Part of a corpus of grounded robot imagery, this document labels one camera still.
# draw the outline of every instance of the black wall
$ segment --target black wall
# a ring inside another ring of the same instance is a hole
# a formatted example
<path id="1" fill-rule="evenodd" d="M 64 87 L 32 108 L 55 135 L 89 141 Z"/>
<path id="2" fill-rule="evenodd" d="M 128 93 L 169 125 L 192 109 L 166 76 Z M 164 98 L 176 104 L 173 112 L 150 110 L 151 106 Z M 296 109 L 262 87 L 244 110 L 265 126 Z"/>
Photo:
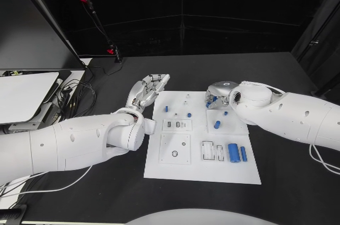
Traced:
<path id="1" fill-rule="evenodd" d="M 123 56 L 291 51 L 323 0 L 92 0 Z M 45 0 L 79 55 L 107 41 L 79 0 Z"/>

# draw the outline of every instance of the robotic hand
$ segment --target robotic hand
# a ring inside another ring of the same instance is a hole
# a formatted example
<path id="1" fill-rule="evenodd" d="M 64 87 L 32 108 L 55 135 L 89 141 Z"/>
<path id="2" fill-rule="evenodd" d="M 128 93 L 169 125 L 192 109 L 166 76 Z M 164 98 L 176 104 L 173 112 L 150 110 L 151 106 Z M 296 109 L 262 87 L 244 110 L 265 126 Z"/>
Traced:
<path id="1" fill-rule="evenodd" d="M 156 121 L 143 117 L 170 75 L 150 75 L 133 86 L 127 107 L 113 114 L 68 119 L 30 132 L 0 136 L 0 185 L 45 171 L 82 169 L 137 150 Z"/>
<path id="2" fill-rule="evenodd" d="M 206 92 L 209 109 L 232 107 L 239 119 L 307 144 L 340 150 L 340 106 L 311 96 L 285 93 L 259 83 L 219 82 Z"/>

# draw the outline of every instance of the computer screen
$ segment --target computer screen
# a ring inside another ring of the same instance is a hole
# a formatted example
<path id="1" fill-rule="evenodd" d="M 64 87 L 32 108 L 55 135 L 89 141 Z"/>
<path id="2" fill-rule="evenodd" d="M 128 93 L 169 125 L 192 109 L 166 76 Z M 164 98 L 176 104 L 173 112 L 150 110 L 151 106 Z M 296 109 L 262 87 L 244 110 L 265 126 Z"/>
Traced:
<path id="1" fill-rule="evenodd" d="M 33 1 L 0 1 L 0 70 L 84 69 Z"/>

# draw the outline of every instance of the blue screw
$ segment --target blue screw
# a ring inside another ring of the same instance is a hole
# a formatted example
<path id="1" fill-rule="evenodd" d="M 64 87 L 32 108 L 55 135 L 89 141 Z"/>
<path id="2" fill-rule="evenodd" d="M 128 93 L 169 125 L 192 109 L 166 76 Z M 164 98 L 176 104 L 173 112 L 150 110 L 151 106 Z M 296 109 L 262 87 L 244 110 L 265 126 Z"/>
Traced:
<path id="1" fill-rule="evenodd" d="M 221 121 L 216 121 L 216 124 L 215 124 L 215 128 L 218 129 L 219 128 L 219 125 L 221 125 Z"/>

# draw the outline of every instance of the white board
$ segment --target white board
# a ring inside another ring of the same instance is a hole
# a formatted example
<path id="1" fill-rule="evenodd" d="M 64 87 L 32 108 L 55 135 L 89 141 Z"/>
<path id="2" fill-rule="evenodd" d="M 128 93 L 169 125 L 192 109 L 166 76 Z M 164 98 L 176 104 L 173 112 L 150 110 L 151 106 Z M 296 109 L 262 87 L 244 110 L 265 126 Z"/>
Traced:
<path id="1" fill-rule="evenodd" d="M 29 121 L 59 73 L 0 77 L 0 124 Z"/>
<path id="2" fill-rule="evenodd" d="M 163 91 L 160 93 L 154 103 L 153 119 L 157 121 L 157 126 L 156 133 L 149 140 L 144 177 L 261 184 L 247 124 L 236 118 L 231 108 L 218 111 L 208 110 L 205 97 L 206 92 L 200 91 Z M 212 129 L 213 122 L 219 117 L 221 129 L 215 129 L 216 132 L 211 133 L 215 131 Z M 180 131 L 180 125 L 177 129 L 169 131 L 167 122 L 183 123 L 183 120 L 190 120 L 190 129 L 185 128 Z M 182 138 L 183 136 L 189 136 L 190 147 Z M 218 154 L 221 154 L 218 148 L 215 148 L 215 160 L 203 160 L 203 141 L 212 141 L 213 147 L 222 146 L 223 161 L 218 160 Z M 228 144 L 231 143 L 245 147 L 247 162 L 242 160 L 239 163 L 231 162 L 228 153 Z"/>

